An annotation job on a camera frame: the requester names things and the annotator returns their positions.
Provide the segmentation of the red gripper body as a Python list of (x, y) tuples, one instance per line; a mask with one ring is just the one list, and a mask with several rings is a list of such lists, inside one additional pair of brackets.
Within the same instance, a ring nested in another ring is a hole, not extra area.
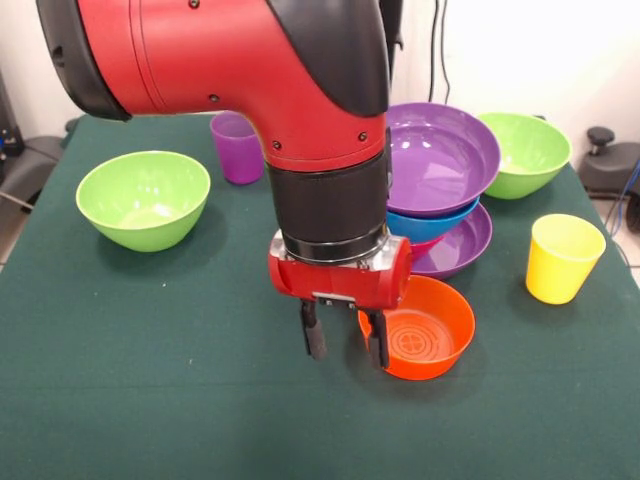
[(289, 255), (281, 231), (271, 240), (268, 270), (277, 291), (304, 300), (344, 301), (386, 310), (404, 297), (411, 271), (407, 238), (389, 235), (373, 254), (350, 263), (310, 264)]

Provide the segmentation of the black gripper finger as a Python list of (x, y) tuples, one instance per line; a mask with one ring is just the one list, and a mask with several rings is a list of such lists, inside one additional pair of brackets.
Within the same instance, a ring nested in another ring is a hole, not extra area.
[(301, 325), (307, 354), (314, 360), (322, 360), (327, 354), (322, 324), (316, 315), (316, 303), (302, 300), (300, 308)]
[(363, 314), (370, 326), (367, 342), (373, 364), (379, 369), (387, 369), (389, 367), (389, 349), (386, 316), (382, 310), (364, 310)]

